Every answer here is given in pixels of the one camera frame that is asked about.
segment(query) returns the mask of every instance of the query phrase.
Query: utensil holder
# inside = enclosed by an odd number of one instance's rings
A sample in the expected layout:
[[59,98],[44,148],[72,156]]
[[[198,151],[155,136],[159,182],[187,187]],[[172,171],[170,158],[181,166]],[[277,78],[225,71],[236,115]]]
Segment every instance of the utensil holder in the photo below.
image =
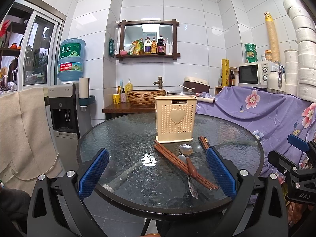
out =
[[157,142],[192,141],[196,103],[195,97],[155,97]]

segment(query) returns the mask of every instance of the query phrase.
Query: water bottle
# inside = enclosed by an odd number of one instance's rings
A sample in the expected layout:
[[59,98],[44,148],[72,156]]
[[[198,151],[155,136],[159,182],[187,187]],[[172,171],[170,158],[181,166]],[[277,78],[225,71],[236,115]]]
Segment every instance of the water bottle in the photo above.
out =
[[60,44],[57,77],[63,83],[79,81],[83,76],[83,58],[86,42],[73,38]]

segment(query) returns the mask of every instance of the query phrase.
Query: microwave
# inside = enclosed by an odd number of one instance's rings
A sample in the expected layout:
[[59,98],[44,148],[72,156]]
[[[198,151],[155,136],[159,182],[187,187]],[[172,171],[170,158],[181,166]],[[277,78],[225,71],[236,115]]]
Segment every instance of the microwave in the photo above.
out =
[[239,86],[256,88],[268,87],[268,76],[271,71],[279,71],[279,65],[271,61],[257,61],[239,65]]

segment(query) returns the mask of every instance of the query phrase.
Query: bronze faucet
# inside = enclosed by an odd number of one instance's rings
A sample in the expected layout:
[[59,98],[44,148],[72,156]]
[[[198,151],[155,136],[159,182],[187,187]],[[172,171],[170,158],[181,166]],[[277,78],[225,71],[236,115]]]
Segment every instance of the bronze faucet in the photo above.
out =
[[158,85],[158,89],[162,90],[162,77],[158,77],[158,81],[154,82],[154,85]]

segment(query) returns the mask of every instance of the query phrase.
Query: glass table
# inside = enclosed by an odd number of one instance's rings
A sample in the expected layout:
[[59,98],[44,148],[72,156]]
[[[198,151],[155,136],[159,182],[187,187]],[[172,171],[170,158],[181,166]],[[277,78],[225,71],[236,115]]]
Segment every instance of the glass table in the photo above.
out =
[[[112,205],[144,218],[180,220],[210,215],[227,208],[231,199],[218,190],[208,190],[192,180],[198,199],[191,196],[185,173],[153,147],[155,113],[130,114],[96,125],[79,141],[77,161],[88,161],[106,148],[110,161],[101,176],[97,193]],[[180,144],[193,148],[190,156],[198,173],[217,184],[209,170],[198,137],[205,136],[223,158],[238,169],[258,176],[263,166],[263,149],[258,139],[235,123],[206,115],[195,115],[193,141],[163,144],[176,156]]]

